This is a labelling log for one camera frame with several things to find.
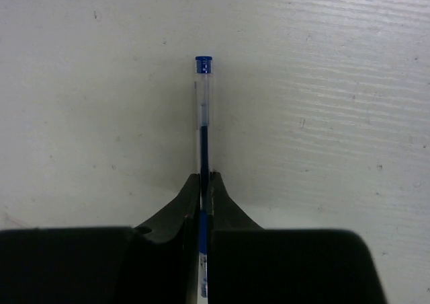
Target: transparent pen barrel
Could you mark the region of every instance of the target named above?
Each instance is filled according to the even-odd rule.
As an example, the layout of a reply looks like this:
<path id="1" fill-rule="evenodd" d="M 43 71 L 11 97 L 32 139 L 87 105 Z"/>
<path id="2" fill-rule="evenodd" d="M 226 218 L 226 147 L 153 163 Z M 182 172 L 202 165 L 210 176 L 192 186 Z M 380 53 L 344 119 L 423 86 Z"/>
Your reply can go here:
<path id="1" fill-rule="evenodd" d="M 197 73 L 194 83 L 196 89 L 197 100 L 197 167 L 198 172 L 201 170 L 202 152 L 208 154 L 209 170 L 211 170 L 211 155 L 210 155 L 210 126 L 212 125 L 212 111 L 211 111 L 211 98 L 212 98 L 212 84 L 213 75 L 211 73 Z M 202 141 L 202 133 L 206 135 L 206 140 Z"/>
<path id="2" fill-rule="evenodd" d="M 210 96 L 212 92 L 212 74 L 196 74 L 197 129 L 208 126 L 210 122 Z"/>

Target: white wall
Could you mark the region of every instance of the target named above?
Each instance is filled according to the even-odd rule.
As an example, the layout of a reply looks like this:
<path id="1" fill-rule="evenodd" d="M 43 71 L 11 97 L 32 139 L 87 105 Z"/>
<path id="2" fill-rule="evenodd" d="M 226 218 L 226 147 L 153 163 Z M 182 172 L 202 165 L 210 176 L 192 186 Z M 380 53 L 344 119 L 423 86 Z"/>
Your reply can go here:
<path id="1" fill-rule="evenodd" d="M 0 0 L 0 226 L 135 225 L 214 158 L 265 227 L 342 227 L 430 302 L 429 0 Z"/>

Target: pen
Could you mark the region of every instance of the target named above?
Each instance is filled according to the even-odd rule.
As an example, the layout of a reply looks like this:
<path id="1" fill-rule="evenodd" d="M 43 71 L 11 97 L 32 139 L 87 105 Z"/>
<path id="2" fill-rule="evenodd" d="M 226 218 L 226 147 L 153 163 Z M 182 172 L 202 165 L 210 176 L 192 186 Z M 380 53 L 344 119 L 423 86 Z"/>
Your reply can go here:
<path id="1" fill-rule="evenodd" d="M 198 171 L 200 173 L 200 241 L 199 241 L 199 287 L 203 297 L 208 296 L 207 278 L 207 214 L 206 194 L 210 178 L 209 122 L 210 93 L 212 85 L 212 57 L 196 57 L 197 138 Z"/>

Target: white painted surface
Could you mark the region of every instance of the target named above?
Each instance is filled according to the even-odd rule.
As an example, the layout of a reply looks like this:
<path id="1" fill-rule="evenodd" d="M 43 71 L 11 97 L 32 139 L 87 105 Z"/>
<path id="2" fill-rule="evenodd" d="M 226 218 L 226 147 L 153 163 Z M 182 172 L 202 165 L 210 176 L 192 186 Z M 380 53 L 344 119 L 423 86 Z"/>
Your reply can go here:
<path id="1" fill-rule="evenodd" d="M 265 227 L 342 227 L 430 302 L 429 0 L 0 0 L 0 225 L 135 225 L 214 160 Z"/>

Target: blue pen cap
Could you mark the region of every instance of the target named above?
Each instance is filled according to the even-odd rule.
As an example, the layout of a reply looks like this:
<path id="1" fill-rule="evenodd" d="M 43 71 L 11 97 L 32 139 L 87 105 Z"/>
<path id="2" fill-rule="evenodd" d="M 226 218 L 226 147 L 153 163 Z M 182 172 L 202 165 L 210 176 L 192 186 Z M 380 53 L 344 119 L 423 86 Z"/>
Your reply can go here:
<path id="1" fill-rule="evenodd" d="M 212 56 L 196 56 L 196 72 L 212 73 Z"/>

